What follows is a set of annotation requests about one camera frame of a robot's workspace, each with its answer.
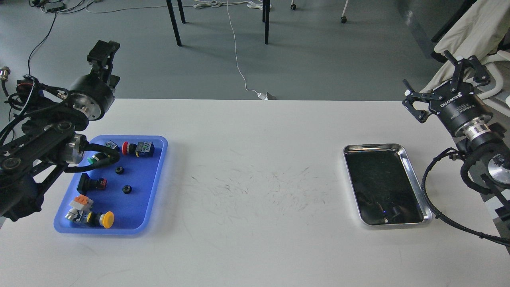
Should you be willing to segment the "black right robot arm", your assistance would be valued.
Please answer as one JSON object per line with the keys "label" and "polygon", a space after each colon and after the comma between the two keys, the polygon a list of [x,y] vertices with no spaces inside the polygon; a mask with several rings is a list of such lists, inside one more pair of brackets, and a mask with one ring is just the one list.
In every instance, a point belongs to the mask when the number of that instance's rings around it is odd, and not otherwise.
{"label": "black right robot arm", "polygon": [[509,147],[504,143],[505,128],[494,122],[492,112],[477,96],[475,88],[490,83],[488,69],[477,56],[454,57],[444,51],[445,58],[453,65],[453,73],[430,92],[415,91],[407,80],[406,98],[402,105],[420,123],[429,116],[436,116],[452,138],[458,139],[456,147],[445,149],[426,168],[421,190],[435,217],[444,223],[493,243],[509,246],[509,239],[492,236],[465,227],[452,220],[432,204],[426,191],[428,173],[445,157],[461,160],[460,176],[466,186],[481,195],[491,195],[499,205],[496,218],[509,226]]}

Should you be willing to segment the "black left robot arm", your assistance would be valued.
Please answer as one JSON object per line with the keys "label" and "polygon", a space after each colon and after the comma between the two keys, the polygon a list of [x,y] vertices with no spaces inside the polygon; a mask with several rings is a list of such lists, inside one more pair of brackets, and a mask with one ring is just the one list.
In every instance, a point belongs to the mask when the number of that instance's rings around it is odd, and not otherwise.
{"label": "black left robot arm", "polygon": [[41,211],[46,191],[62,173],[83,173],[113,165],[120,153],[80,134],[100,120],[114,102],[120,77],[112,74],[120,49],[98,41],[87,56],[92,69],[71,89],[41,83],[31,75],[18,81],[6,102],[20,113],[1,130],[1,216],[13,222]]}

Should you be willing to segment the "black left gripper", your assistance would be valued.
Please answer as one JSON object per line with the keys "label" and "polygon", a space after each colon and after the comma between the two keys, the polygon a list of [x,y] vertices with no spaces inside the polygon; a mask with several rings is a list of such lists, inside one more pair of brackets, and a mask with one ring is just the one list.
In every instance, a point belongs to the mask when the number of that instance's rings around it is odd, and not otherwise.
{"label": "black left gripper", "polygon": [[112,71],[113,58],[119,48],[120,44],[115,41],[98,40],[87,56],[92,66],[91,74],[78,78],[71,85],[73,108],[84,113],[90,121],[103,118],[115,100],[114,92],[120,77]]}

